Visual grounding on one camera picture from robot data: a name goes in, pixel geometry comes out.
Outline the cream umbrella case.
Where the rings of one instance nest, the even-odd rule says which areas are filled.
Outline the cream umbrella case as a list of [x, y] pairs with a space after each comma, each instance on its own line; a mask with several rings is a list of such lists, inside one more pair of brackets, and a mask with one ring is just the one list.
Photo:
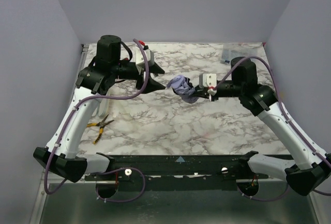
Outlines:
[[109, 112], [110, 100], [108, 98], [104, 98], [103, 96], [101, 98], [97, 98], [97, 100], [99, 100], [100, 103], [97, 106], [97, 108], [94, 110], [92, 117], [104, 118]]

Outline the clear plastic organizer box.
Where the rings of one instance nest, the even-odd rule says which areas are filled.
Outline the clear plastic organizer box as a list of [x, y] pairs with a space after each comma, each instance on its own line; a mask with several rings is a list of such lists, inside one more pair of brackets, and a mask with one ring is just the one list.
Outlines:
[[236, 57], [246, 57], [257, 55], [259, 46], [247, 43], [225, 43], [222, 49], [220, 62], [229, 65], [231, 60]]

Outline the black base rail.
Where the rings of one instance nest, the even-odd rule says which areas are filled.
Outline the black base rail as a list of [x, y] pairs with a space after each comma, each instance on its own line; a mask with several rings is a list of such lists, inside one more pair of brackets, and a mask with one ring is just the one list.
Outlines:
[[145, 177], [147, 191], [236, 190], [237, 181], [249, 182], [256, 175], [240, 155], [113, 155], [108, 175], [90, 174], [86, 181], [120, 191], [139, 191]]

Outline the yellow handled pliers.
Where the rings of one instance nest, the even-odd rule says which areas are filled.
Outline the yellow handled pliers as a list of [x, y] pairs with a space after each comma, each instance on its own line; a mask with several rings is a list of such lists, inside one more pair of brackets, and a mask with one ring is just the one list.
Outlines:
[[98, 123], [88, 123], [86, 125], [86, 127], [99, 127], [99, 133], [98, 133], [98, 136], [97, 138], [93, 141], [93, 144], [96, 145], [101, 137], [102, 137], [102, 134], [104, 132], [104, 128], [105, 126], [107, 126], [108, 124], [112, 123], [114, 120], [110, 120], [110, 121], [107, 121], [107, 118], [108, 118], [109, 114], [107, 114], [100, 122]]

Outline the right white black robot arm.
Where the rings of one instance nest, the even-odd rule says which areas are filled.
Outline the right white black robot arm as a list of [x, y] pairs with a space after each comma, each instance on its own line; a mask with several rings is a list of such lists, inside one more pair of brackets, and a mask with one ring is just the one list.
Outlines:
[[237, 97], [241, 105], [261, 120], [291, 154], [291, 160], [249, 152], [241, 164], [254, 174], [265, 174], [287, 182], [296, 193], [306, 196], [330, 176], [330, 154], [320, 148], [296, 123], [281, 102], [276, 87], [258, 83], [255, 57], [231, 60], [227, 77], [214, 73], [199, 75], [195, 96], [215, 101]]

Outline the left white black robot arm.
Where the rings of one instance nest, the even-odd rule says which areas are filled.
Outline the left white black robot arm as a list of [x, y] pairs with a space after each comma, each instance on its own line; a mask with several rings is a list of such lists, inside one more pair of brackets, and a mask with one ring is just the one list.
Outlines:
[[138, 92], [112, 96], [112, 100], [128, 100], [165, 88], [151, 78], [152, 74], [164, 73], [154, 61], [153, 53], [139, 41], [136, 44], [141, 54], [131, 62], [121, 59], [121, 48], [125, 44], [118, 36], [100, 37], [95, 57], [78, 74], [72, 101], [60, 126], [44, 147], [34, 150], [33, 157], [45, 171], [75, 183], [84, 174], [103, 173], [110, 168], [110, 158], [106, 155], [78, 156], [82, 134], [94, 110], [107, 98], [108, 90], [117, 79], [134, 80]]

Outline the purple folding umbrella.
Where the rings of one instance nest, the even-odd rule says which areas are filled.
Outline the purple folding umbrella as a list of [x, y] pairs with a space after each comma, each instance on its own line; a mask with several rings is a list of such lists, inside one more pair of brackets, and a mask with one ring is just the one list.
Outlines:
[[167, 88], [171, 88], [186, 103], [193, 104], [199, 99], [197, 96], [194, 96], [195, 88], [190, 83], [190, 79], [183, 75], [178, 75], [171, 79], [167, 84]]

